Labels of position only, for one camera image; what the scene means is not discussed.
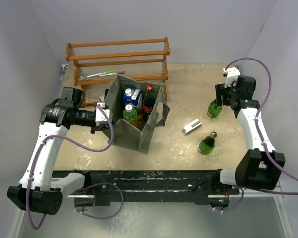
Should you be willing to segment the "cola glass bottle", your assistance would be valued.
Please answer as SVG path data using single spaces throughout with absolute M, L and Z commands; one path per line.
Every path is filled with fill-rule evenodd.
M 155 104 L 155 97 L 153 95 L 153 86 L 147 85 L 146 93 L 143 98 L 143 113 L 144 113 L 143 118 L 145 121 L 147 121 L 149 116 L 151 115 L 154 104 Z

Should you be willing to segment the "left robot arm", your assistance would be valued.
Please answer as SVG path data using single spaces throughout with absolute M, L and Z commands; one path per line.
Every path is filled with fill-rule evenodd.
M 78 191 L 92 190 L 90 172 L 72 170 L 64 178 L 52 182 L 53 168 L 60 146 L 72 125 L 110 129 L 112 112 L 106 103 L 98 103 L 94 111 L 81 109 L 85 93 L 77 88 L 64 87 L 61 96 L 41 111 L 38 139 L 29 165 L 17 186 L 10 186 L 7 197 L 21 210 L 55 215 L 62 199 Z

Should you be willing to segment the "orange soda plastic bottle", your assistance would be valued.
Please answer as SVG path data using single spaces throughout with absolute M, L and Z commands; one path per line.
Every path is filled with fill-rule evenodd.
M 125 106 L 125 109 L 123 110 L 123 118 L 130 125 L 132 125 L 134 127 L 138 127 L 138 115 L 137 115 L 137 111 L 133 107 L 132 104 L 127 104 Z

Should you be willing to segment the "blue juice carton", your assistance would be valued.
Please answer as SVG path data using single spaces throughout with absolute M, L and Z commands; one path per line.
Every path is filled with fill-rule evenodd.
M 132 106 L 136 109 L 138 121 L 141 121 L 143 119 L 141 90 L 136 88 L 127 88 L 124 91 L 123 101 L 125 104 L 132 104 Z

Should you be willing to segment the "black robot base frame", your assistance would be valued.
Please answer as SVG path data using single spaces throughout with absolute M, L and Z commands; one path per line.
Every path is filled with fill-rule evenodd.
M 238 189 L 219 182 L 218 170 L 92 170 L 88 185 L 97 187 L 72 192 L 74 198 L 95 198 L 96 206 L 110 202 L 174 202 L 227 206 Z

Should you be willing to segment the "green canvas bag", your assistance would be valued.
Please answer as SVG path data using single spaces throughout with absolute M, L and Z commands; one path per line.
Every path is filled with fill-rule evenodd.
M 134 127 L 123 119 L 123 94 L 127 88 L 139 89 L 144 94 L 148 85 L 153 86 L 153 112 L 147 121 Z M 112 113 L 113 145 L 142 153 L 148 152 L 155 128 L 165 126 L 170 112 L 162 84 L 138 82 L 122 75 L 118 75 L 105 90 L 105 103 Z

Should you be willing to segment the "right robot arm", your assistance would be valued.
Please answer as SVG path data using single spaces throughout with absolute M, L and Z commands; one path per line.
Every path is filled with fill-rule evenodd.
M 234 111 L 244 133 L 247 152 L 236 169 L 219 171 L 219 177 L 211 181 L 211 189 L 216 194 L 224 193 L 229 185 L 274 190 L 281 175 L 278 167 L 283 167 L 286 159 L 269 141 L 260 104 L 252 98 L 256 80 L 229 73 L 225 77 L 225 83 L 215 86 L 217 105 L 230 106 Z

